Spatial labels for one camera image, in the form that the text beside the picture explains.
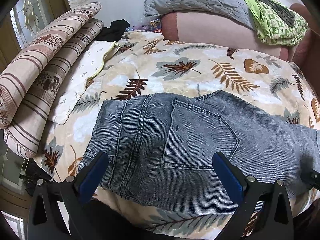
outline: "gray denim jeans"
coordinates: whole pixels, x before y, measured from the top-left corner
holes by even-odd
[[[232,214],[212,169],[221,151],[259,181],[285,182],[289,198],[310,189],[305,167],[319,170],[317,130],[289,124],[224,91],[187,98],[157,93],[104,101],[81,169],[109,155],[100,186],[142,205],[192,214]]]

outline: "lime green fabric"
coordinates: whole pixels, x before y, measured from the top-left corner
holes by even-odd
[[[267,4],[258,0],[244,1],[252,12],[258,37],[263,43],[294,46],[302,40],[309,29],[306,20],[290,9],[295,14],[292,28]]]

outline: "bedspread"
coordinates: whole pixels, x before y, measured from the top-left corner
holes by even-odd
[[[294,63],[248,49],[168,41],[151,32],[125,33],[119,44],[118,52],[90,82],[65,124],[46,124],[34,159],[56,181],[77,174],[105,99],[125,100],[157,92],[197,97],[224,90],[286,122],[320,129],[319,102]],[[135,225],[184,238],[214,239],[231,217],[145,207],[101,187],[94,197]],[[316,198],[319,193],[312,189],[290,199],[293,215]],[[245,234],[253,224],[248,224]]]

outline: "beige striped fabric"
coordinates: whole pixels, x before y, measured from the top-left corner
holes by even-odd
[[[0,75],[0,129],[11,123],[31,84],[57,51],[101,8],[89,3],[66,12],[45,27]]]
[[[90,19],[62,46],[33,82],[11,124],[4,130],[4,141],[16,154],[31,158],[37,153],[48,114],[62,81],[80,53],[102,28],[103,22]]]

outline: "metal screw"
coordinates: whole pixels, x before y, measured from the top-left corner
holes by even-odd
[[[74,179],[75,179],[74,176],[68,176],[68,177],[66,178],[66,182],[73,182]]]
[[[280,180],[280,179],[277,179],[277,183],[278,183],[278,185],[280,185],[280,186],[283,186],[283,181],[282,180]]]
[[[44,183],[44,180],[43,180],[43,179],[38,179],[38,180],[37,180],[37,185],[38,185],[38,186],[42,186],[43,183]]]
[[[250,181],[250,182],[254,182],[256,180],[256,178],[254,176],[252,176],[252,175],[249,175],[247,177],[247,180]]]

